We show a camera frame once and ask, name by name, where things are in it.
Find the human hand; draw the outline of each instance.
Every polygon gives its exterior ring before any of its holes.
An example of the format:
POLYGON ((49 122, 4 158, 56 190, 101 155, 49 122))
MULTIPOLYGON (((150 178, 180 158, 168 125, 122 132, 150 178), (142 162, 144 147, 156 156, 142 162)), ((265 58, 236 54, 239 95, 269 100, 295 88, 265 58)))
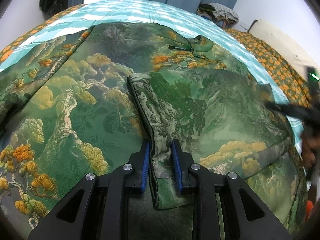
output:
POLYGON ((316 163, 316 157, 312 150, 320 149, 320 134, 315 137, 306 136, 305 131, 301 135, 302 139, 302 163, 307 169, 310 169, 316 163))

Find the green patterned fabric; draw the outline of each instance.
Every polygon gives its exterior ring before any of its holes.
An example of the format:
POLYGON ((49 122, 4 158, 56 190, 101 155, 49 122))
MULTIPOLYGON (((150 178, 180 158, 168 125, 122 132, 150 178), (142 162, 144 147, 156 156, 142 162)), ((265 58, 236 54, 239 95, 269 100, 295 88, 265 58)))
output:
POLYGON ((20 46, 22 43, 24 43, 28 38, 30 38, 35 33, 39 32, 43 28, 45 28, 47 25, 53 23, 54 21, 60 19, 64 15, 67 15, 70 12, 73 12, 74 10, 77 10, 81 7, 83 7, 84 4, 79 4, 72 6, 60 13, 57 13, 56 15, 52 16, 50 19, 46 20, 44 23, 36 26, 32 30, 26 32, 25 34, 21 35, 20 37, 16 38, 13 42, 11 42, 8 46, 6 46, 2 51, 0 51, 0 70, 1 64, 14 52, 14 50, 20 46))
POLYGON ((1 209, 26 239, 86 173, 112 172, 148 137, 150 188, 130 200, 129 234, 190 239, 192 198, 176 192, 170 160, 178 138, 212 171, 248 178, 293 232, 306 187, 288 120, 261 104, 270 92, 220 45, 159 24, 104 23, 38 44, 0 73, 1 209))
MULTIPOLYGON (((279 87, 279 83, 276 84, 276 80, 273 80, 273 75, 271 77, 268 74, 269 70, 266 70, 261 65, 262 61, 259 63, 261 56, 255 58, 254 55, 245 49, 246 47, 213 22, 173 6, 145 0, 101 0, 96 3, 87 4, 54 22, 51 19, 49 22, 48 26, 37 31, 13 52, 12 49, 6 48, 3 52, 3 57, 6 60, 2 63, 0 62, 0 71, 17 63, 34 46, 44 41, 76 33, 93 25, 111 22, 158 23, 171 28, 186 38, 194 38, 198 35, 209 38, 215 44, 229 51, 240 62, 243 62, 257 82, 263 84, 269 83, 277 103, 286 104, 289 102, 287 98, 288 94, 285 94, 281 90, 284 89, 285 91, 286 87, 279 87)), ((303 130, 302 123, 300 120, 291 117, 288 120, 295 133, 296 146, 299 147, 299 142, 301 142, 300 134, 303 130)))

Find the orange object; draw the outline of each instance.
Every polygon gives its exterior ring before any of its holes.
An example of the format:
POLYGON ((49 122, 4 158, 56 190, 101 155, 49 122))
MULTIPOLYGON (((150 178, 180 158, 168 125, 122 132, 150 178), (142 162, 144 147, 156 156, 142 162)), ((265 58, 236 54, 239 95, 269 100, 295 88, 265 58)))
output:
POLYGON ((9 50, 9 51, 7 51, 6 53, 4 53, 3 54, 3 56, 1 57, 1 61, 4 61, 4 60, 6 60, 9 56, 10 56, 10 54, 13 52, 13 50, 11 49, 11 50, 9 50))
POLYGON ((310 200, 308 200, 307 207, 306 207, 306 209, 307 209, 306 210, 306 221, 309 218, 309 215, 310 215, 310 212, 311 212, 312 208, 313 208, 313 203, 310 200))

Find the green quilt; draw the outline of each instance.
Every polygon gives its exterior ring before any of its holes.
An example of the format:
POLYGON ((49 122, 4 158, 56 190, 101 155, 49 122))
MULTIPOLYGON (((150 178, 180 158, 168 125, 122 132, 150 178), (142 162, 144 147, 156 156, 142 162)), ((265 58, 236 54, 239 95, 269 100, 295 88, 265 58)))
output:
POLYGON ((239 173, 294 233, 306 182, 292 129, 266 98, 221 46, 158 24, 105 23, 43 42, 0 73, 0 207, 27 238, 86 173, 113 171, 147 137, 150 190, 130 200, 129 232, 188 239, 192 198, 176 192, 170 160, 178 138, 196 162, 239 173))

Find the black device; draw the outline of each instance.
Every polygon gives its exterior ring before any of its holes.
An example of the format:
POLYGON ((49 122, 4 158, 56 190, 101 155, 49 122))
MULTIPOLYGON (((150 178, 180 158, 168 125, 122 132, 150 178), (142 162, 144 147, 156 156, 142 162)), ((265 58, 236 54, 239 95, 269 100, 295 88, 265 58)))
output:
MULTIPOLYGON (((273 102, 265 103, 266 108, 272 111, 278 111, 283 115, 291 116, 293 118, 298 118, 304 122, 305 134, 308 137, 313 137, 319 133, 320 127, 320 89, 317 71, 313 67, 307 67, 307 79, 308 87, 311 96, 311 108, 306 108, 303 106, 297 106, 293 104, 283 105, 276 104, 273 102)), ((307 180, 312 181, 317 175, 317 167, 314 164, 310 169, 307 170, 307 180)))
MULTIPOLYGON (((128 197, 147 182, 147 140, 129 163, 112 173, 87 174, 31 231, 28 240, 128 240, 128 197)), ((178 140, 172 142, 176 182, 194 194, 193 240, 220 240, 216 193, 220 195, 226 240, 292 240, 289 232, 235 173, 220 175, 194 163, 178 140)))

